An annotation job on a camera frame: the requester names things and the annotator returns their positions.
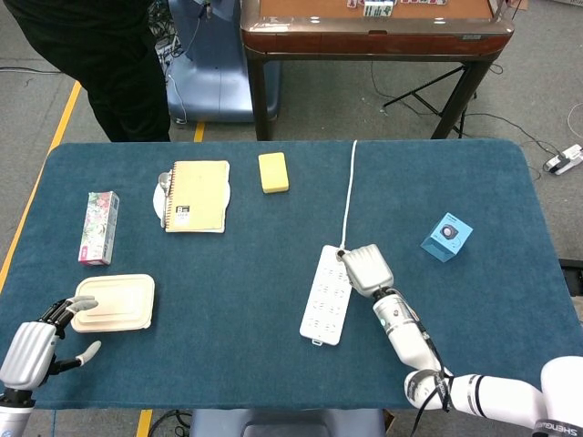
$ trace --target spiral notebook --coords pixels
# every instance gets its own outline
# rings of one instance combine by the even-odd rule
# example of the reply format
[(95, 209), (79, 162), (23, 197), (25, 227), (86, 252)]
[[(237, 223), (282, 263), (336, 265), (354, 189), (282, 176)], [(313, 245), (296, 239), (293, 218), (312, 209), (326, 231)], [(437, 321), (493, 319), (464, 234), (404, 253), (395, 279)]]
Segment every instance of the spiral notebook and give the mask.
[(224, 232), (229, 162), (177, 161), (166, 205), (167, 232)]

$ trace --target black pants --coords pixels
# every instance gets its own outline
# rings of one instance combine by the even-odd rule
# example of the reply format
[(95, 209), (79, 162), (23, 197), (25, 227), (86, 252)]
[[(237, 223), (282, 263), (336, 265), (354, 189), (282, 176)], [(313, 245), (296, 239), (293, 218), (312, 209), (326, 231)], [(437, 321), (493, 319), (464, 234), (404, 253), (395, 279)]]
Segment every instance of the black pants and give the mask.
[(111, 35), (16, 17), (30, 45), (87, 90), (111, 141), (169, 141), (166, 84), (154, 36), (144, 25)]

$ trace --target power strip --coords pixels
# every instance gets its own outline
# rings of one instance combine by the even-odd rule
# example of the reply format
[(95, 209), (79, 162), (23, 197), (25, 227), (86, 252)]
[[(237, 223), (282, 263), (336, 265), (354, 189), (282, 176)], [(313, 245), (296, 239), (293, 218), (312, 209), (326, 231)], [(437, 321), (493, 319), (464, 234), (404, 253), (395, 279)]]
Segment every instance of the power strip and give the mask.
[(353, 289), (344, 263), (336, 257), (338, 248), (324, 246), (303, 313), (300, 334), (312, 344), (332, 346), (340, 342), (344, 318)]
[(583, 151), (581, 146), (576, 144), (547, 161), (543, 165), (543, 169), (558, 176), (578, 166), (581, 162), (583, 162)]

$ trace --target robotic arm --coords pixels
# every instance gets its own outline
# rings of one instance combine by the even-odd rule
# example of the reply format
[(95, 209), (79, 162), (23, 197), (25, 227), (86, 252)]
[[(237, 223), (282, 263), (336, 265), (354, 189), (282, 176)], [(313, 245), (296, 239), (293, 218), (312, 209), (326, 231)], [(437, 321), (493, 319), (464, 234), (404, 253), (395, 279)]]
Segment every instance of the robotic arm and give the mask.
[(415, 408), (453, 408), (527, 427), (536, 437), (583, 437), (583, 413), (577, 401), (583, 394), (583, 357), (547, 363), (541, 373), (542, 392), (517, 380), (454, 377), (416, 313), (393, 288), (393, 273), (376, 245), (338, 255), (356, 291), (374, 299), (373, 311), (401, 362), (416, 369), (404, 381), (407, 400)]
[(54, 303), (37, 321), (20, 325), (0, 368), (5, 386), (0, 394), (0, 436), (22, 436), (35, 408), (33, 390), (50, 375), (83, 366), (97, 353), (100, 341), (73, 359), (57, 361), (55, 355), (56, 342), (65, 338), (65, 328), (75, 314), (96, 306), (93, 297), (77, 296)]

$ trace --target robot finger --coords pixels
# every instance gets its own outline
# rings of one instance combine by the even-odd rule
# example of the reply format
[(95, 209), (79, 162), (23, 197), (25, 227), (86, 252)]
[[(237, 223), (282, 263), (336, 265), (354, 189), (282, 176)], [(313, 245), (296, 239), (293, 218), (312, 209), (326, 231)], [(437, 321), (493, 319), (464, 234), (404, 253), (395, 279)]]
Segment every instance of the robot finger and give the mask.
[(41, 321), (45, 321), (46, 323), (55, 323), (55, 321), (63, 315), (64, 311), (66, 308), (68, 308), (69, 306), (73, 305), (76, 302), (80, 302), (80, 301), (85, 301), (85, 300), (93, 300), (94, 297), (93, 296), (74, 296), (72, 298), (68, 298), (65, 300), (60, 300), (59, 302), (57, 302), (56, 304), (54, 304), (53, 306), (56, 305), (56, 307), (53, 309), (52, 312), (49, 313), (49, 311), (47, 311), (44, 315), (43, 315), (43, 320)]
[(38, 321), (44, 321), (44, 322), (48, 321), (48, 319), (53, 315), (55, 310), (57, 308), (59, 308), (64, 302), (65, 302), (65, 300), (62, 299), (59, 302), (55, 302), (53, 305), (48, 307), (48, 310), (46, 310), (45, 313), (38, 318)]
[(73, 302), (63, 309), (60, 315), (54, 319), (53, 324), (56, 326), (57, 330), (64, 330), (78, 312), (91, 310), (98, 304), (99, 302), (93, 298), (92, 300), (79, 300), (77, 302)]
[(89, 360), (91, 360), (99, 348), (101, 347), (101, 341), (94, 341), (91, 345), (87, 348), (87, 350), (83, 353), (80, 353), (75, 358), (70, 358), (67, 360), (60, 360), (55, 361), (51, 364), (51, 367), (48, 370), (49, 375), (58, 375), (63, 371), (70, 371), (71, 369), (75, 369), (76, 367), (81, 367), (85, 365)]

